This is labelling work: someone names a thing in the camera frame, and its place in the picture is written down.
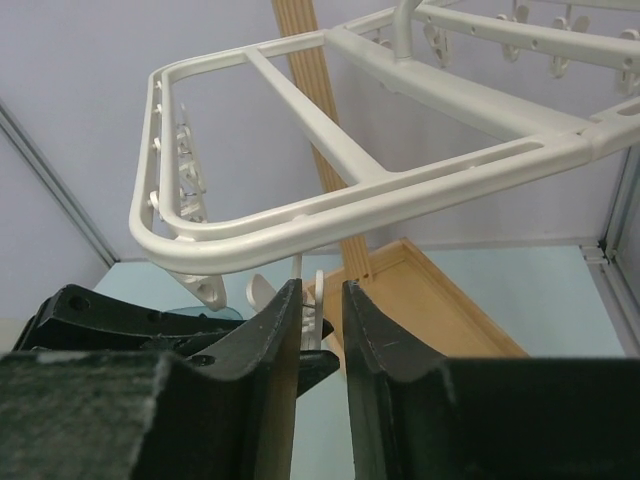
table surface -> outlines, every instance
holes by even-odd
[[[533,356],[623,356],[578,247],[427,252],[429,258]],[[338,255],[307,255],[304,278],[340,267]],[[257,269],[276,288],[291,271],[281,261]],[[253,315],[245,287],[253,272],[225,275],[229,306]],[[158,310],[199,306],[162,269],[116,264],[96,292]],[[0,349],[11,348],[21,322],[0,321]],[[297,403],[292,479],[353,479],[346,382],[340,372]]]

white metal frame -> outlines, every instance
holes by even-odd
[[[560,3],[605,7],[610,2]],[[618,0],[614,8],[640,10],[640,5]],[[176,276],[206,304],[219,308],[224,304],[219,274],[254,268],[576,168],[640,141],[640,99],[582,119],[478,85],[414,60],[412,20],[512,49],[600,65],[626,75],[640,74],[639,42],[491,19],[447,10],[433,2],[420,4],[419,0],[402,0],[395,9],[330,30],[168,65],[149,78],[130,215],[131,232],[147,256],[183,274]],[[361,36],[389,25],[393,28],[392,50]],[[386,171],[268,60],[321,46],[338,51],[391,91],[505,143],[406,172]],[[204,207],[204,186],[189,145],[190,126],[186,147],[184,142],[179,145],[185,130],[176,131],[176,125],[186,120],[180,123],[175,118],[172,86],[192,75],[243,63],[253,65],[280,95],[305,135],[349,187],[240,219],[206,223],[206,216],[191,214]],[[190,179],[184,175],[185,164],[191,165],[186,169]],[[175,238],[153,232],[155,213]]]

wooden tray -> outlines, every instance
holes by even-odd
[[[370,262],[373,281],[363,284],[363,289],[388,317],[432,348],[451,357],[527,356],[409,240],[370,253]],[[344,268],[328,273],[325,280],[325,318],[335,328],[328,340],[338,356],[344,351],[345,280]]]

white rack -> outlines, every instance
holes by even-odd
[[[149,78],[129,219],[131,232],[149,259],[173,272],[204,303],[220,308],[226,302],[220,274],[254,268],[576,168],[640,140],[639,99],[582,119],[516,98],[414,60],[411,21],[425,25],[441,66],[450,60],[446,32],[454,31],[502,44],[509,61],[520,49],[549,55],[556,76],[562,76],[570,60],[614,69],[618,90],[627,94],[637,90],[640,78],[636,31],[609,38],[527,25],[522,20],[526,21],[528,10],[515,1],[511,15],[499,19],[438,6],[443,3],[402,0],[395,9],[330,30],[192,58],[155,71]],[[568,5],[567,18],[570,4],[640,10],[636,2],[624,0],[555,3]],[[362,37],[389,25],[392,49]],[[505,143],[406,172],[385,170],[269,61],[321,46],[336,50],[389,90]],[[278,93],[349,187],[236,220],[207,223],[191,126],[186,113],[182,120],[176,119],[172,88],[184,78],[243,63],[253,65]],[[174,238],[154,233],[155,214]]]

light blue tabletop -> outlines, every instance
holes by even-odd
[[[502,248],[427,252],[429,258],[529,354],[622,356],[598,291],[577,247]],[[341,265],[338,255],[308,255],[304,278]],[[276,288],[290,261],[257,270]],[[253,315],[245,287],[253,272],[225,275],[229,306]],[[130,303],[171,310],[200,303],[150,263],[115,265],[95,290]],[[340,372],[297,403],[291,478],[352,480],[353,459],[346,382]]]

